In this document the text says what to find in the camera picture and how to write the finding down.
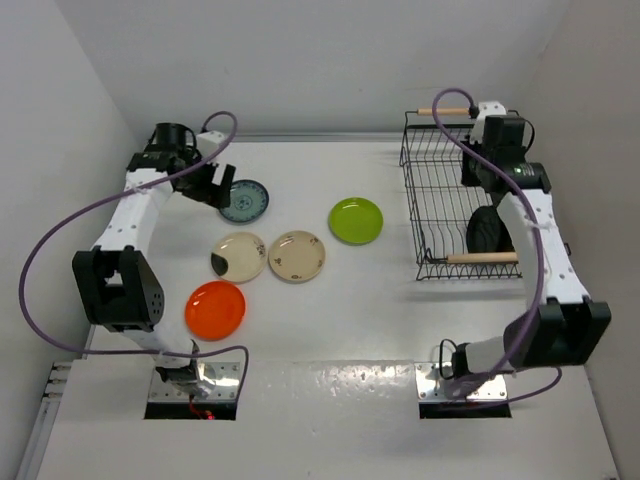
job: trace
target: black wire rack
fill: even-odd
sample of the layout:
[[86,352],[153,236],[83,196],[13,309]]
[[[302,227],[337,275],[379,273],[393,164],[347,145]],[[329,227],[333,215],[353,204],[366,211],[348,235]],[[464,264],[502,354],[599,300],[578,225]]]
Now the black wire rack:
[[[416,112],[405,113],[400,166],[407,189],[418,274],[424,279],[517,278],[516,263],[449,264],[448,255],[468,253],[467,222],[480,206],[490,205],[482,188],[460,183],[462,151],[435,125],[412,123]],[[446,125],[465,140],[472,124]]]

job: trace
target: white table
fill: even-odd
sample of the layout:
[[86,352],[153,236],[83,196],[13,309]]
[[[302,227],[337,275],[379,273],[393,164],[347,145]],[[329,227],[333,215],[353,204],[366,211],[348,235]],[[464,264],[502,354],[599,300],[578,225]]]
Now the white table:
[[[443,337],[501,333],[524,310],[524,296],[520,281],[414,280],[399,140],[233,144],[221,161],[271,195],[263,217],[244,227],[175,195],[148,259],[166,295],[162,321],[183,325],[185,301],[214,280],[209,253],[227,233],[251,231],[269,245],[285,231],[308,230],[324,242],[326,265],[300,285],[265,270],[241,286],[248,309],[240,328],[200,344],[251,351],[237,421],[143,420],[149,358],[79,360],[38,478],[615,476],[583,368],[565,369],[555,390],[514,405],[511,419],[419,420],[411,362],[434,359]],[[349,196],[383,211],[383,232],[369,245],[346,246],[329,231],[329,210]],[[92,341],[131,346],[101,329]],[[509,379],[509,395],[552,377],[540,370]]]

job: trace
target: wooden handle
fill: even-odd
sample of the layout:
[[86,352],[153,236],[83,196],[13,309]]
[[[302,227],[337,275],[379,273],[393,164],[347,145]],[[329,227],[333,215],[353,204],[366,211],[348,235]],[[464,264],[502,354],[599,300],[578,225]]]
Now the wooden handle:
[[447,263],[516,263],[517,261],[516,252],[466,253],[447,256]]
[[[419,108],[418,115],[432,115],[431,108]],[[469,116],[468,108],[439,108],[438,115],[465,115]]]

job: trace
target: tan plate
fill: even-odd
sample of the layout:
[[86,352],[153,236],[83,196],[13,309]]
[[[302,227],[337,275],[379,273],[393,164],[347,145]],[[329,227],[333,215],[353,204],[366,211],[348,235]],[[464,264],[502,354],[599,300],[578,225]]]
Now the tan plate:
[[266,247],[260,237],[249,232],[227,235],[213,253],[227,260],[229,269],[220,278],[233,283],[248,282],[258,276],[267,264]]
[[313,233],[287,232],[269,249],[269,265],[288,282],[306,282],[315,277],[326,259],[324,245]]

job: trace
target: white wall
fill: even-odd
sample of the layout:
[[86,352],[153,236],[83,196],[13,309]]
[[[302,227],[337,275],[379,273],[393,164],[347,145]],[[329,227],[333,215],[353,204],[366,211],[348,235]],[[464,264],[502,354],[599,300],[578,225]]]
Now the white wall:
[[400,130],[444,86],[508,101],[568,0],[57,0],[139,140],[158,119],[243,132]]
[[574,0],[520,109],[580,277],[613,313],[588,371],[624,479],[640,478],[639,20],[637,0]]
[[[0,32],[0,479],[10,479],[51,362],[65,358],[21,316],[22,262],[65,214],[122,188],[136,145],[53,0],[5,0]],[[102,210],[63,230],[34,265],[33,315],[59,339],[83,344],[88,325],[71,258],[109,215]]]

